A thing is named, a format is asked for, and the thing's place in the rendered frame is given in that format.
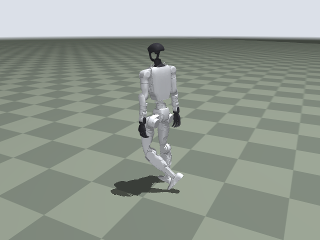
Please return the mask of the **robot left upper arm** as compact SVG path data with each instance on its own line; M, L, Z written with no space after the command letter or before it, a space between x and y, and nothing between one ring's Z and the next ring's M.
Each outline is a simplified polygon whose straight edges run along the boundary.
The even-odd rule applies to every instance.
M144 94L145 100L148 99L149 97L149 78L151 77L151 69L145 69L142 70L139 73L139 78L140 78L140 88L142 90L142 93ZM139 96L138 96L139 98Z

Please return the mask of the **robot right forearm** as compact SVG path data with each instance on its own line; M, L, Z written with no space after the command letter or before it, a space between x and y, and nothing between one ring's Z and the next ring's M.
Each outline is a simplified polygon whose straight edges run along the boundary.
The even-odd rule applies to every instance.
M178 102L178 90L176 93L172 93L171 95L171 105L172 105L172 109L174 112L177 112L177 107L179 107L179 102ZM179 107L180 108L180 107Z

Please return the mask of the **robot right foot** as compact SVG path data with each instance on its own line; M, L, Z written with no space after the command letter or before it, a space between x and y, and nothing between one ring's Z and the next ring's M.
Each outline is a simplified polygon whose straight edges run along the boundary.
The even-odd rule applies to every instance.
M165 177L165 175L159 175L158 178L164 182L167 182L168 184L170 184L171 182L171 178L169 177L168 179Z

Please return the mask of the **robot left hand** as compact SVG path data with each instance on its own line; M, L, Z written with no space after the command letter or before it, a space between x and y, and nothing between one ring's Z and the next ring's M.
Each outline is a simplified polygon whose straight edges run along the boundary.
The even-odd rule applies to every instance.
M139 124L140 125L138 128L138 131L139 131L140 136L142 136L143 138L149 138L149 136L147 136L147 134L146 134L146 127L145 127L146 118L145 117L143 118L143 122L139 121Z

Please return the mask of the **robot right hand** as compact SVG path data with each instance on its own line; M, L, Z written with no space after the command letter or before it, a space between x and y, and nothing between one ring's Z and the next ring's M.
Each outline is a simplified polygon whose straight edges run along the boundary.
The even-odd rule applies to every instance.
M173 111L173 125L172 125L172 127L174 126L174 128L175 127L179 127L180 125L181 125L181 118L180 118L180 115L179 115L179 112L180 112L180 108L179 107L177 107L177 111Z

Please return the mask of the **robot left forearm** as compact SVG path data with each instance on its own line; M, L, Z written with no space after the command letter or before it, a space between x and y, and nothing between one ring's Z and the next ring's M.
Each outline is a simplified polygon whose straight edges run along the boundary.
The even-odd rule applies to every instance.
M146 118L146 120L147 120L146 116L147 116L148 103L146 102L145 96L142 93L138 95L138 100L139 100L139 105L140 105L138 120L143 123L143 118Z

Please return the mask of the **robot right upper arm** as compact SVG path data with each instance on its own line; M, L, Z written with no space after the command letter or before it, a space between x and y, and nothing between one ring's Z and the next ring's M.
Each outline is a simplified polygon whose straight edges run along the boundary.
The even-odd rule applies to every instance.
M174 94L177 92L177 79L176 79L176 67L169 65L171 70L171 92L170 94Z

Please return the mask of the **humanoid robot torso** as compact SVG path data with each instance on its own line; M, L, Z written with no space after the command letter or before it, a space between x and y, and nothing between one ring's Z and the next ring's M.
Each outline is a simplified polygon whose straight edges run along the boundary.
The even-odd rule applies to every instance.
M160 115L160 123L165 122L170 117L170 110L166 107L163 100L170 98L172 90L171 68L165 64L163 67L154 67L150 64L151 75L148 79L148 93L152 100L155 100L156 108L153 109L153 115Z

